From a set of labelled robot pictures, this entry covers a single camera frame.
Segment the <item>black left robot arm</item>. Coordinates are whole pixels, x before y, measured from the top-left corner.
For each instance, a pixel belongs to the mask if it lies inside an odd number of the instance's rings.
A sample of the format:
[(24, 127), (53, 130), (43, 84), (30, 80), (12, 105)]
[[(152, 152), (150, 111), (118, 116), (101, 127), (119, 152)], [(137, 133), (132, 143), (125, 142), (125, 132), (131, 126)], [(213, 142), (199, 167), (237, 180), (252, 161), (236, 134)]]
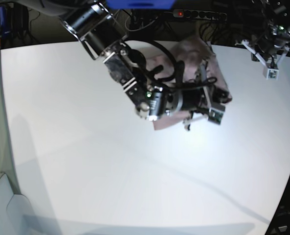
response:
[(265, 60), (276, 57), (290, 45), (290, 0), (256, 0), (261, 15), (250, 22), (255, 27), (250, 45)]

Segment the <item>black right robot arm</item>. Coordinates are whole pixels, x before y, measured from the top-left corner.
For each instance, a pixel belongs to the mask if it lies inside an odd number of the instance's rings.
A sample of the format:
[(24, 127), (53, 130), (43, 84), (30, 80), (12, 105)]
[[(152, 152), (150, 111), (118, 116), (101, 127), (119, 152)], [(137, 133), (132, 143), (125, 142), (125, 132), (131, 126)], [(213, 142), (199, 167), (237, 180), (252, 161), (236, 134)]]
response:
[(106, 0), (22, 0), (21, 5), (58, 17), (92, 59), (103, 58), (140, 117), (157, 121), (184, 113), (190, 123), (198, 113), (221, 123), (231, 95), (215, 54), (199, 38), (190, 37), (172, 49), (152, 41), (161, 55), (146, 59), (127, 44)]

